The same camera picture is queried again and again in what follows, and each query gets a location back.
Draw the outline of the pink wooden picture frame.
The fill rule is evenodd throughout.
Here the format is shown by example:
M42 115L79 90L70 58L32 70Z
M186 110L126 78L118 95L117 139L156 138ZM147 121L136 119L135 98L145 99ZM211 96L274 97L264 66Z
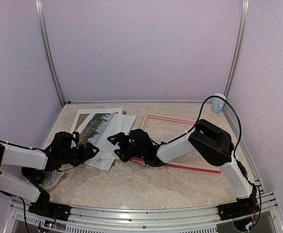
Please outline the pink wooden picture frame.
M183 134L193 125L194 121L192 120L145 114L133 124L132 128L144 130L154 141L159 143ZM196 150L173 159L166 164L166 167L210 174L221 173L219 168L209 165Z

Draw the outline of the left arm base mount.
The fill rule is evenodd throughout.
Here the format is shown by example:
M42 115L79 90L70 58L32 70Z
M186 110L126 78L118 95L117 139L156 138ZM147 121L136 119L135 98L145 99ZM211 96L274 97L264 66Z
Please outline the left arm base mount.
M49 194L41 193L36 202L31 202L29 206L29 212L51 218L54 220L67 221L70 215L71 206L50 202Z

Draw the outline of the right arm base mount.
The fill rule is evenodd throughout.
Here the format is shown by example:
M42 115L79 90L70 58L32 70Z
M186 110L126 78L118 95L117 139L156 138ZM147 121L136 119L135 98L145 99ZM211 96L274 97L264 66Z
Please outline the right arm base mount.
M254 214L261 210L256 197L258 192L257 186L252 185L251 187L252 193L248 198L237 198L235 202L221 204L218 206L221 221Z

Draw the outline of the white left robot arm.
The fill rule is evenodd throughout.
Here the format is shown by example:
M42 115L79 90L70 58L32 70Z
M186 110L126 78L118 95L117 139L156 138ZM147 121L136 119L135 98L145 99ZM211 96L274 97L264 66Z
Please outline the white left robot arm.
M44 216L54 212L54 204L45 197L35 173L53 172L63 165L77 167L99 153L99 148L87 142L79 143L79 133L58 132L45 149L25 147L0 140L0 191L35 203ZM5 173L3 166L25 169L27 181Z

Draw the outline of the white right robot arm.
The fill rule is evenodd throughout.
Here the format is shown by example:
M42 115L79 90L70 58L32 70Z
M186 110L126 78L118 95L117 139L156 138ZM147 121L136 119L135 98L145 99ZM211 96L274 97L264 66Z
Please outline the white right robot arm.
M127 162L136 157L152 167L163 166L175 158L197 151L228 179L239 200L234 205L234 211L243 216L253 208L251 198L256 196L257 188L249 182L245 167L237 159L230 134L205 119L198 120L191 131L167 143L156 144L142 129L131 130L129 134L120 132L107 140L118 146L115 154L121 161Z

